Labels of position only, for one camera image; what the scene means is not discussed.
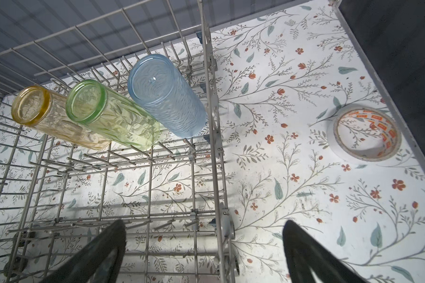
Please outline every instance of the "upside-down glass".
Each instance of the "upside-down glass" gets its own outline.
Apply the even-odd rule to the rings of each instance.
[[[110,140],[72,122],[66,116],[66,97],[40,86],[23,89],[14,99],[14,121],[58,139],[93,150],[107,146]]]
[[[160,123],[135,102],[95,80],[71,89],[66,102],[68,117],[125,146],[147,150],[160,131]]]
[[[130,97],[180,138],[197,135],[206,111],[181,73],[165,56],[143,57],[130,71]]]

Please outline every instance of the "roll of clear tape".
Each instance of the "roll of clear tape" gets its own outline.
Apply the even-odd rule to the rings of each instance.
[[[402,142],[392,118],[366,106],[341,109],[329,124],[327,137],[336,155],[356,165],[390,163]]]

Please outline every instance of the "red flower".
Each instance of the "red flower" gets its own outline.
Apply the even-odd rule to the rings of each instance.
[[[381,196],[379,195],[379,191],[378,190],[372,190],[372,192],[370,193],[370,195],[373,198],[381,198]]]
[[[346,164],[346,166],[342,164],[342,167],[344,168],[343,171],[345,171],[345,172],[346,171],[351,171],[351,168],[349,167],[349,164]]]
[[[331,197],[329,199],[330,202],[335,202],[335,203],[339,202],[339,196],[334,196],[333,194],[330,194],[329,196]]]
[[[176,191],[176,192],[179,192],[181,190],[181,184],[176,184],[176,186],[173,190]]]
[[[291,174],[292,177],[290,178],[290,180],[295,181],[297,183],[297,180],[299,180],[299,176],[296,176],[295,174]]]
[[[402,180],[393,179],[392,188],[402,191],[404,188],[406,188],[406,185]]]
[[[268,144],[271,144],[271,142],[274,142],[274,137],[271,136],[270,134],[265,138],[265,140],[268,141]]]

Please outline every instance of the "dishwasher rack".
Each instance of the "dishwasher rack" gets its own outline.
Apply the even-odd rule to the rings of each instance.
[[[122,219],[126,224],[128,231],[127,237],[140,235],[145,238],[144,252],[126,252],[126,256],[134,256],[136,261],[144,263],[144,271],[125,271],[122,270],[123,275],[143,276],[145,282],[154,280],[153,276],[169,275],[169,276],[194,276],[198,282],[200,276],[213,276],[219,277],[221,282],[234,282],[235,274],[239,274],[238,262],[232,252],[231,240],[234,238],[234,228],[232,219],[228,212],[227,202],[227,189],[226,189],[226,174],[224,170],[224,151],[222,148],[220,121],[218,112],[218,97],[216,89],[215,71],[217,65],[213,57],[213,48],[211,43],[211,34],[208,24],[204,18],[204,10],[202,0],[198,0],[198,11],[200,14],[201,25],[193,26],[188,29],[181,30],[178,25],[174,10],[170,4],[170,0],[166,3],[170,9],[171,17],[173,18],[174,32],[161,37],[154,37],[153,39],[144,41],[137,31],[135,25],[128,16],[128,11],[134,8],[140,8],[144,3],[152,0],[144,0],[125,8],[110,12],[95,19],[89,20],[77,26],[73,26],[66,30],[54,33],[50,36],[29,42],[15,48],[3,51],[0,53],[0,93],[15,95],[21,88],[26,86],[38,84],[37,81],[32,79],[32,76],[49,76],[51,85],[55,86],[53,89],[62,95],[67,95],[73,85],[85,78],[94,78],[97,81],[107,85],[110,88],[118,91],[123,95],[127,95],[127,76],[132,68],[131,62],[139,60],[137,54],[123,55],[117,57],[114,54],[125,52],[129,48],[135,46],[143,46],[144,52],[151,54],[151,48],[148,47],[148,42],[158,40],[159,42],[170,36],[178,37],[180,47],[185,48],[185,58],[180,58],[175,50],[174,43],[169,42],[166,46],[161,42],[161,48],[165,55],[168,57],[169,53],[173,63],[179,69],[183,76],[187,79],[192,88],[201,88],[203,90],[200,97],[206,99],[207,113],[208,113],[208,126],[202,131],[201,135],[191,139],[176,139],[170,133],[167,133],[167,138],[161,142],[153,145],[151,150],[141,151],[136,148],[123,149],[122,146],[116,144],[109,144],[108,150],[96,152],[94,154],[82,154],[79,158],[73,157],[74,150],[77,150],[76,145],[65,145],[57,142],[57,139],[42,135],[39,137],[31,137],[30,132],[33,131],[22,125],[17,125],[12,121],[10,116],[0,115],[0,132],[14,136],[13,144],[4,144],[0,142],[0,148],[11,148],[11,153],[8,161],[3,162],[0,160],[0,167],[5,168],[4,173],[0,176],[0,203],[3,198],[15,197],[24,201],[23,206],[18,207],[0,207],[2,210],[14,210],[16,216],[10,219],[0,218],[0,227],[3,227],[3,235],[0,235],[0,245],[12,245],[9,249],[3,249],[0,254],[0,259],[7,258],[7,264],[0,270],[0,274],[4,273],[6,282],[18,282],[26,278],[34,278],[40,280],[45,278],[47,274],[53,272],[50,267],[51,261],[57,255],[71,256],[72,254],[57,254],[53,251],[54,243],[67,238],[85,238],[91,239],[95,234],[98,235],[102,228],[113,223],[116,219]],[[122,16],[132,28],[135,36],[139,39],[140,43],[134,46],[123,46],[117,50],[103,53],[93,42],[88,38],[81,28],[92,25],[96,21],[106,20],[112,16]],[[195,31],[201,26],[201,32],[197,32],[198,40],[201,45],[189,46],[187,44],[184,33]],[[44,47],[43,43],[51,40],[54,37],[62,36],[64,33],[75,32],[80,36],[84,42],[87,42],[93,48],[97,55],[89,58],[83,58],[77,62],[66,63],[63,62],[58,54],[49,51]],[[23,51],[25,48],[31,48],[33,56],[49,57],[56,61],[59,66],[47,69],[35,60],[25,55]],[[26,73],[15,70],[10,67],[3,57],[13,54],[20,60],[24,60],[35,68],[39,69],[37,73]],[[85,66],[87,68],[79,69],[78,66]],[[60,77],[61,72],[66,73],[67,76]],[[2,107],[10,108],[10,104],[2,102]],[[30,140],[34,143],[41,143],[39,150],[28,149],[19,146],[20,141]],[[65,160],[59,160],[54,157],[53,152],[55,149],[66,150],[67,156]],[[15,157],[16,152],[29,152],[30,157],[34,154],[36,161],[30,161],[28,164],[20,163]],[[190,211],[181,212],[164,212],[155,213],[152,210],[152,180],[154,169],[158,166],[165,166],[167,164],[188,163],[191,168],[191,183],[192,183],[192,197],[189,201],[192,203]],[[211,187],[208,191],[196,191],[194,178],[199,177],[195,175],[194,166],[197,162],[201,162],[203,167],[207,167],[210,173],[203,174],[201,177],[210,177],[211,181],[207,182]],[[127,215],[118,216],[105,216],[104,215],[104,198],[106,195],[107,176],[111,171],[115,172],[132,172],[136,168],[147,168],[149,170],[149,181],[147,191],[147,212],[142,214],[129,213]],[[16,178],[13,170],[30,170],[31,178],[23,180]],[[49,171],[56,172],[55,175],[49,175]],[[68,180],[79,176],[91,176],[94,174],[102,175],[102,188],[98,188],[98,195],[100,195],[99,205],[97,207],[99,213],[94,217],[81,217],[81,218],[64,218],[61,217],[61,211],[65,207],[64,196],[67,191]],[[45,181],[47,179],[57,179],[61,184],[59,189],[45,188]],[[26,181],[29,183],[28,187],[21,187],[19,192],[8,191],[9,187],[13,186],[13,182]],[[51,204],[43,204],[41,200],[45,194],[54,195],[54,202]],[[214,209],[199,210],[196,206],[196,198],[200,195],[212,196],[209,199],[213,202]],[[37,217],[39,209],[53,209],[53,213],[49,214],[51,217]],[[215,230],[199,231],[200,220],[205,219],[215,224]],[[173,227],[175,221],[184,222],[182,228],[178,231],[164,231],[164,228],[169,226]],[[138,233],[133,233],[132,229],[139,230]],[[157,235],[176,235],[187,236],[192,238],[193,247],[189,250],[178,252],[151,252],[149,251],[149,242],[153,236]],[[216,252],[200,252],[198,247],[198,239],[200,237],[213,236],[217,238],[217,251]],[[28,254],[30,245],[38,243],[38,245],[48,246],[48,251],[39,255]],[[152,256],[168,256],[168,257],[193,257],[194,272],[151,272],[148,268],[149,258]],[[201,272],[199,268],[200,257],[215,257],[215,267],[210,269],[209,273]],[[36,263],[38,258],[45,258],[44,268],[34,272],[26,272],[25,268],[31,264]]]

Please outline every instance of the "yellow glass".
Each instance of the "yellow glass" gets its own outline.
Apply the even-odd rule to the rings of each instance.
[[[14,121],[42,133],[92,150],[106,147],[110,140],[92,132],[66,116],[66,97],[40,86],[23,89],[14,99]]]
[[[132,100],[95,80],[71,89],[68,117],[125,146],[147,150],[159,138],[160,123]]]

